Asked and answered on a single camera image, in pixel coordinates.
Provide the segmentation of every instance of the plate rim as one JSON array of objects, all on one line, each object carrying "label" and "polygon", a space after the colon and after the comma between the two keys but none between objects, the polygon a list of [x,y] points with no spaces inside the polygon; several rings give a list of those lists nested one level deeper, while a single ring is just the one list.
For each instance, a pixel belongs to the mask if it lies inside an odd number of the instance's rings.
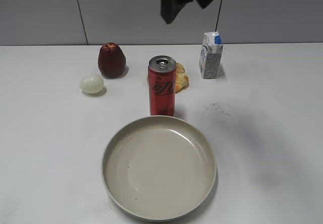
[{"label": "plate rim", "polygon": [[[211,154],[212,154],[212,158],[213,158],[213,161],[214,161],[214,177],[212,179],[212,184],[210,186],[210,188],[208,189],[208,191],[206,192],[205,196],[202,198],[202,200],[200,202],[198,202],[190,211],[188,211],[187,213],[185,214],[181,214],[179,216],[175,216],[175,217],[171,217],[171,218],[160,218],[160,219],[151,219],[149,217],[144,217],[144,216],[141,216],[139,214],[136,214],[130,210],[128,210],[127,208],[125,208],[123,205],[121,205],[112,195],[112,193],[110,192],[110,190],[108,189],[106,183],[105,183],[105,180],[104,180],[104,173],[103,173],[103,159],[104,159],[104,156],[106,154],[106,151],[107,151],[107,148],[109,146],[109,144],[111,143],[112,139],[114,139],[114,137],[122,130],[124,129],[125,127],[127,127],[128,125],[134,123],[134,122],[137,122],[137,121],[140,121],[140,120],[143,120],[143,119],[146,119],[146,118],[171,118],[171,119],[174,119],[174,120],[179,120],[181,122],[184,122],[188,125],[190,125],[191,127],[193,127],[199,134],[201,134],[201,136],[205,139],[207,145],[209,146],[209,148],[211,149]],[[125,213],[135,217],[135,218],[138,218],[138,219],[141,219],[141,220],[147,220],[147,221],[153,221],[153,222],[163,222],[163,221],[171,221],[171,220],[176,220],[176,219],[179,219],[181,217],[184,217],[186,215],[188,215],[189,213],[191,213],[193,210],[195,210],[196,208],[198,208],[205,200],[206,198],[209,196],[210,192],[212,191],[213,187],[214,187],[214,184],[215,184],[215,181],[216,181],[216,178],[217,178],[217,175],[218,175],[218,165],[217,165],[217,161],[216,161],[216,155],[214,153],[214,149],[212,147],[212,145],[210,144],[209,140],[206,138],[206,136],[198,129],[196,128],[195,126],[193,126],[192,124],[188,123],[187,121],[185,120],[182,120],[180,118],[177,118],[177,117],[172,117],[172,116],[147,116],[147,117],[142,117],[142,118],[139,118],[139,119],[136,119],[134,121],[131,121],[130,123],[124,125],[123,127],[121,127],[120,129],[118,129],[116,131],[116,133],[110,138],[110,140],[108,141],[107,145],[105,146],[104,148],[104,151],[103,151],[103,155],[101,157],[101,179],[102,179],[102,182],[103,182],[103,185],[104,185],[104,188],[106,190],[106,192],[108,193],[109,197],[113,200],[113,202],[122,210],[124,211]]]}]

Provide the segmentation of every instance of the wall tile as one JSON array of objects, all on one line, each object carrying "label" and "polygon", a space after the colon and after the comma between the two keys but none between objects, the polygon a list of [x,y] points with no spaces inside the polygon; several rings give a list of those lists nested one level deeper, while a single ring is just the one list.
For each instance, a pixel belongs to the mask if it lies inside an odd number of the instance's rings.
[{"label": "wall tile", "polygon": [[323,0],[223,0],[225,43],[322,42]]},{"label": "wall tile", "polygon": [[76,0],[0,0],[0,45],[86,44]]},{"label": "wall tile", "polygon": [[214,31],[220,0],[205,10],[197,2],[184,7],[167,25],[160,0],[79,0],[89,44],[193,44]]}]

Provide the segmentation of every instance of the bread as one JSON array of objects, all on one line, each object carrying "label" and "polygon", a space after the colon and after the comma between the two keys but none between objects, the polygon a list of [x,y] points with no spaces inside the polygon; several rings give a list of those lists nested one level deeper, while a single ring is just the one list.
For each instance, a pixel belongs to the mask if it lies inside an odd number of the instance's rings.
[{"label": "bread", "polygon": [[185,72],[183,65],[176,63],[176,82],[175,82],[175,92],[178,93],[182,89],[188,87],[188,75]]}]

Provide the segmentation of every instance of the can lid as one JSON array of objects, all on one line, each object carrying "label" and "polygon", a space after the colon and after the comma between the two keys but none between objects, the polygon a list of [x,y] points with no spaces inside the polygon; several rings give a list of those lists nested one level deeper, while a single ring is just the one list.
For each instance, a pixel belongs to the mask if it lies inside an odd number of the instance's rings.
[{"label": "can lid", "polygon": [[155,56],[149,60],[149,67],[158,73],[167,73],[176,68],[176,61],[169,56]]}]

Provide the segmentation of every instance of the blue cap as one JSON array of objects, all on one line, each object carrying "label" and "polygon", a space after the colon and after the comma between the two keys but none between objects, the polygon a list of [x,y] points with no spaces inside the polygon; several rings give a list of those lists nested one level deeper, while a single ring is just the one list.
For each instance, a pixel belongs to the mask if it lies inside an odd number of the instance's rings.
[{"label": "blue cap", "polygon": [[222,40],[221,40],[221,37],[219,35],[217,35],[215,38],[214,38],[214,43],[215,44],[222,44]]}]

